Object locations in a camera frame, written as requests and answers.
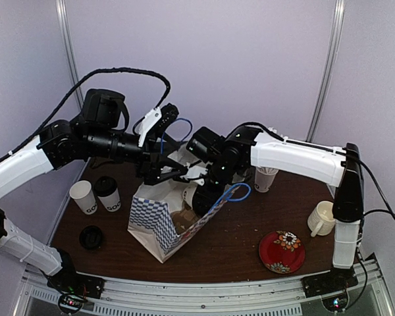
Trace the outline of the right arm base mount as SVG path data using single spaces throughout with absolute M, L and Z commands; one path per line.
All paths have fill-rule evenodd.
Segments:
M 301 279 L 306 298 L 324 296 L 334 292 L 343 292 L 347 288 L 358 285 L 358 279 L 353 267 L 331 270 L 317 275 L 305 276 Z

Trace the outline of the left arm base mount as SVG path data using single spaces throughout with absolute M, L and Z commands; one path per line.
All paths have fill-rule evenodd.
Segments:
M 63 261 L 62 269 L 57 274 L 45 275 L 45 277 L 48 286 L 81 298 L 99 299 L 105 284 L 103 278 L 78 273 L 71 260 Z

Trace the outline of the black plastic cup lid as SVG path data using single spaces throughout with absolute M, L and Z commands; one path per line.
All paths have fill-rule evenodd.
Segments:
M 102 176 L 93 185 L 94 192 L 99 197 L 107 197 L 118 189 L 117 181 L 110 176 Z

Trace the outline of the blue checkered paper bag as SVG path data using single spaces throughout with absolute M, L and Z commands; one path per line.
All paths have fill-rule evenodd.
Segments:
M 143 183 L 133 195 L 127 230 L 164 263 L 228 202 L 238 188 L 251 192 L 246 177 L 251 147 L 260 129 L 239 126 L 227 137 L 202 127 L 167 155 L 165 180 Z

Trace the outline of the brown pulp cup carrier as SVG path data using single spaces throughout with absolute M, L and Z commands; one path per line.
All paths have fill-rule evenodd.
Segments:
M 180 211 L 171 213 L 171 220 L 178 235 L 185 233 L 201 219 L 192 208 L 185 205 Z

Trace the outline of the white paper coffee cup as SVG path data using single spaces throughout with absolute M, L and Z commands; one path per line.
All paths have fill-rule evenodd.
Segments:
M 117 191 L 109 196 L 98 196 L 98 198 L 108 212 L 118 211 L 121 207 L 120 196 Z

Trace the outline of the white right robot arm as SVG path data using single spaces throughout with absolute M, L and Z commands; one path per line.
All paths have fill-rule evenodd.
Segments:
M 261 123 L 245 122 L 226 137 L 201 127 L 186 149 L 207 165 L 203 185 L 193 196 L 193 207 L 201 215 L 221 197 L 234 174 L 250 167 L 278 169 L 333 186 L 334 269 L 325 275 L 324 283 L 336 291 L 349 281 L 364 210 L 363 173 L 356 145 L 341 148 L 301 142 L 280 136 Z

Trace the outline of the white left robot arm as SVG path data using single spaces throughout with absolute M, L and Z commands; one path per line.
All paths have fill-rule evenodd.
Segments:
M 124 100 L 119 92 L 88 90 L 79 115 L 41 128 L 26 145 L 0 162 L 0 199 L 39 175 L 90 157 L 133 163 L 137 176 L 146 184 L 185 175 L 186 167 L 164 157 L 156 148 L 157 139 L 177 119 L 177 107 L 171 103 L 156 106 L 142 119 L 138 134 L 128 134 L 117 128 L 121 117 L 129 123 Z M 51 248 L 21 231 L 2 209 L 0 249 L 54 277 L 67 292 L 75 292 L 82 285 L 67 252 Z

